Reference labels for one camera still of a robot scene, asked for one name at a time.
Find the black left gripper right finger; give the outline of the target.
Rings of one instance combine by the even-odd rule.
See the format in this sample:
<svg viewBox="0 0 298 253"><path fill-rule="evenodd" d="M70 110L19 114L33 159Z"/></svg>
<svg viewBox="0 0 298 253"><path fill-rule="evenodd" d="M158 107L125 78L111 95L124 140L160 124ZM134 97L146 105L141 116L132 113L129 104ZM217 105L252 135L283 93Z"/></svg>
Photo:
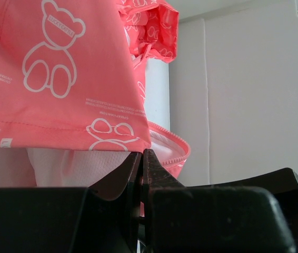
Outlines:
<svg viewBox="0 0 298 253"><path fill-rule="evenodd" d="M296 252L275 197L260 187L186 187L143 156L147 252Z"/></svg>

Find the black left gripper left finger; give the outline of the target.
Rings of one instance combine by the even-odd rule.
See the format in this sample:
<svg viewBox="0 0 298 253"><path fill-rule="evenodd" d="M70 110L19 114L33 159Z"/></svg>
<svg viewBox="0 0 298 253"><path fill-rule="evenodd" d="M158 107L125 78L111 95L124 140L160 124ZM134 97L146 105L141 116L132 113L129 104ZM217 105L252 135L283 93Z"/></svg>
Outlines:
<svg viewBox="0 0 298 253"><path fill-rule="evenodd" d="M141 153L132 152L90 187L85 206L86 252L136 252L140 216Z"/></svg>

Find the pink printed hooded jacket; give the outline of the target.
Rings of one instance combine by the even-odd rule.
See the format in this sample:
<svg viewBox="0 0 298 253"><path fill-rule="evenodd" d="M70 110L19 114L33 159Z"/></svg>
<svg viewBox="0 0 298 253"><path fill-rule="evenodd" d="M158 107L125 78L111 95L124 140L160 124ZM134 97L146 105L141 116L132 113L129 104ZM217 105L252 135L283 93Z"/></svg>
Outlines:
<svg viewBox="0 0 298 253"><path fill-rule="evenodd" d="M145 149L178 177L190 146L144 109L178 22L166 1L0 1L0 187L91 186Z"/></svg>

